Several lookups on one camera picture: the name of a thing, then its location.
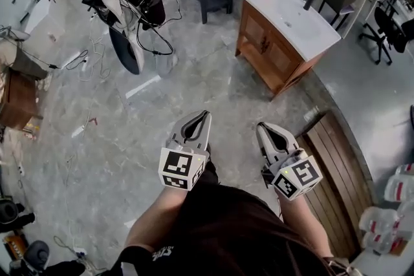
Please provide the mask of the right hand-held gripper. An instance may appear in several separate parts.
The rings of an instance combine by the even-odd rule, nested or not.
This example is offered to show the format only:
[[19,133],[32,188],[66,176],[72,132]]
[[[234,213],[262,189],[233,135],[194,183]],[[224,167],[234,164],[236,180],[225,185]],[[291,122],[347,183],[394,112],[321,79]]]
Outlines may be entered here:
[[[266,185],[292,201],[312,190],[323,175],[313,155],[299,148],[289,131],[268,122],[256,126],[256,138],[267,164],[262,170]],[[290,154],[279,160],[279,154]]]

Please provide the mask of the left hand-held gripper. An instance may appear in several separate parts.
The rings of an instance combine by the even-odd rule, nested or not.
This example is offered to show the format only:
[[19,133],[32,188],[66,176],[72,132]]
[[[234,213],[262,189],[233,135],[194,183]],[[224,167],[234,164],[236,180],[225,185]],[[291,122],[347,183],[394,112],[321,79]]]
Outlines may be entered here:
[[164,186],[185,191],[193,189],[210,158],[211,122],[210,112],[194,111],[174,124],[160,152],[158,175]]

